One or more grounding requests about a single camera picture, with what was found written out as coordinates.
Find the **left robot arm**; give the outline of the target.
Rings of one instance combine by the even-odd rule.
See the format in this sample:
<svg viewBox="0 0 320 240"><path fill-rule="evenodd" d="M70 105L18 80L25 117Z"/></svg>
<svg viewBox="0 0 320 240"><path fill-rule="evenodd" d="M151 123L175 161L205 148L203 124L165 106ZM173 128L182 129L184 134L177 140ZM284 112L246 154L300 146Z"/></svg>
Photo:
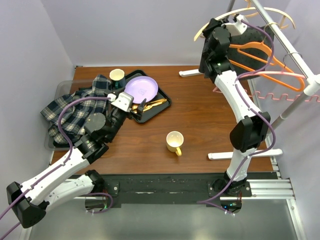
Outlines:
<svg viewBox="0 0 320 240"><path fill-rule="evenodd" d="M85 134L62 158L35 177L7 186L8 208L24 229L36 225L47 212L75 197L105 194L105 181L95 170L88 170L69 183L65 181L107 152L107 144L114 140L126 119L141 119L147 100L135 101L124 94L103 100L110 103L110 113L91 114L84 124Z"/></svg>

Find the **navy white plaid skirt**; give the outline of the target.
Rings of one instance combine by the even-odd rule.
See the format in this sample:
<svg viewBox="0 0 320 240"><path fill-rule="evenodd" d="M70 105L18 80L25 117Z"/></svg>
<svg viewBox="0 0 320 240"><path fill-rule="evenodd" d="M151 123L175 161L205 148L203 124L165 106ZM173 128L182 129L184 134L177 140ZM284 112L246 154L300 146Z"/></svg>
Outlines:
<svg viewBox="0 0 320 240"><path fill-rule="evenodd" d="M68 145L68 142L60 133L58 118L63 109L70 103L87 97L104 97L105 91L111 86L111 81L99 74L92 81L92 86L83 90L77 90L72 94L65 94L53 100L40 113L50 122L48 135L53 138L56 145ZM87 100L69 108L63 115L61 127L72 143L75 143L85 134L84 124L87 118L94 113L106 113L107 103L103 100Z"/></svg>

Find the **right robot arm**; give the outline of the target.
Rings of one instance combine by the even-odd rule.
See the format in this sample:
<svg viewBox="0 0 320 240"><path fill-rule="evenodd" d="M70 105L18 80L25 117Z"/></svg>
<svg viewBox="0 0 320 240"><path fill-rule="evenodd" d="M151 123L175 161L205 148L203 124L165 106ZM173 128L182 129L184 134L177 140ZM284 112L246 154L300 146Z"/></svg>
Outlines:
<svg viewBox="0 0 320 240"><path fill-rule="evenodd" d="M246 185L250 160L271 126L271 116L252 102L228 58L231 38L242 35L247 27L245 18L239 15L233 23L212 18L202 30L205 41L199 72L221 90L236 119L236 126L229 134L233 146L230 165L224 177L213 183L216 191L230 197Z"/></svg>

